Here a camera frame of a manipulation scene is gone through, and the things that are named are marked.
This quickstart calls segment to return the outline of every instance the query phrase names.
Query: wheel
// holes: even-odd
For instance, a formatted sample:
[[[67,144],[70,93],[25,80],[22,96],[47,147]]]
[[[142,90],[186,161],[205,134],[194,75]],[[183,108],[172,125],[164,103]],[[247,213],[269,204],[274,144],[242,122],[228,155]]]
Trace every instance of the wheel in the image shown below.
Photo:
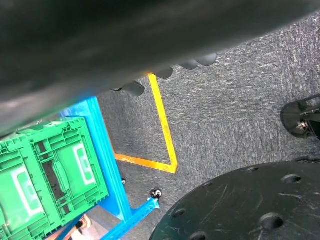
[[[284,106],[280,114],[283,126],[296,138],[320,138],[320,95],[315,95]]]
[[[197,59],[190,59],[187,60],[183,63],[180,63],[181,67],[187,70],[195,70],[198,67],[198,65],[202,65],[202,66],[211,66],[214,64],[217,61],[217,58],[218,57],[218,54],[216,52],[198,57]],[[174,73],[174,69],[171,66],[163,68],[162,70],[154,72],[155,76],[161,79],[168,79]]]
[[[179,200],[150,240],[318,240],[319,171],[292,161],[219,176]]]
[[[160,189],[154,189],[152,188],[150,191],[150,196],[153,199],[159,200],[162,196],[162,192]]]

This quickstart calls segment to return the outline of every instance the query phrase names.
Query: black circular platform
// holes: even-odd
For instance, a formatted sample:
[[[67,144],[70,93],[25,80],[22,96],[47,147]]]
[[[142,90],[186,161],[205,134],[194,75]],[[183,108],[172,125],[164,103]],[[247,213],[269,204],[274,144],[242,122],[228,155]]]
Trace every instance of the black circular platform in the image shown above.
[[[319,240],[320,165],[242,168],[179,200],[150,240]]]

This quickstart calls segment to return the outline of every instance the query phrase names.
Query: hole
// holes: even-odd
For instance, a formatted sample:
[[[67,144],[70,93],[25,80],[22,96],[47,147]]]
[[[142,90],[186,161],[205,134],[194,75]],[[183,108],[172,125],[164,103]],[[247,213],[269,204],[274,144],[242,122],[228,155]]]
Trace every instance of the hole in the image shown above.
[[[182,216],[182,215],[185,214],[185,212],[186,212],[186,209],[181,208],[181,209],[179,209],[179,210],[175,211],[173,214],[173,217],[174,218],[177,218],[177,217],[180,217],[180,216]]]
[[[252,167],[249,167],[248,169],[247,169],[247,172],[251,174],[251,173],[253,173],[253,172],[256,172],[258,169],[259,168],[257,168],[257,167],[252,166]]]
[[[195,232],[190,236],[189,240],[206,240],[207,234],[202,231]]]
[[[301,181],[301,177],[297,174],[289,174],[282,177],[282,182],[285,184],[297,184]]]
[[[262,216],[260,219],[260,224],[267,230],[278,229],[284,224],[281,216],[276,213],[269,212]]]
[[[205,183],[202,187],[204,188],[208,188],[212,185],[212,182],[209,181],[209,182],[206,182]]]
[[[45,153],[47,151],[46,147],[45,146],[44,142],[41,141],[38,143],[38,149],[40,150],[40,153]]]

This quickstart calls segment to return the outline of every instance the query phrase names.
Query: green plastic crate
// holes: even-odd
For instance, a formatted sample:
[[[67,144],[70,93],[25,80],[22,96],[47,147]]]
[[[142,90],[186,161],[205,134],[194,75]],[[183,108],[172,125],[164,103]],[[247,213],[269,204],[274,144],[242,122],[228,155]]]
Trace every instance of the green plastic crate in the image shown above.
[[[45,122],[19,134],[31,143],[63,223],[109,195],[85,118]]]
[[[0,183],[0,239],[42,239],[61,225],[25,136],[0,141]]]
[[[2,240],[43,239],[109,195],[82,117],[20,130],[0,146]]]

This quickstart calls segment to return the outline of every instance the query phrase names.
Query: blue shelf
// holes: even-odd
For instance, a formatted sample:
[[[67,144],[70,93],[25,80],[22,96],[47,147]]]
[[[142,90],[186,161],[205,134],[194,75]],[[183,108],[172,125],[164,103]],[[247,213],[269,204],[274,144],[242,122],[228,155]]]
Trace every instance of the blue shelf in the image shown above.
[[[154,209],[159,208],[158,201],[153,198],[149,198],[137,209],[131,207],[97,97],[89,98],[66,108],[61,111],[60,115],[70,118],[85,118],[109,194],[109,197],[100,202],[99,205],[122,221],[102,239],[118,240]],[[58,239],[63,239],[69,229],[72,229],[81,217],[79,216],[78,219],[69,223],[66,230],[60,234]]]

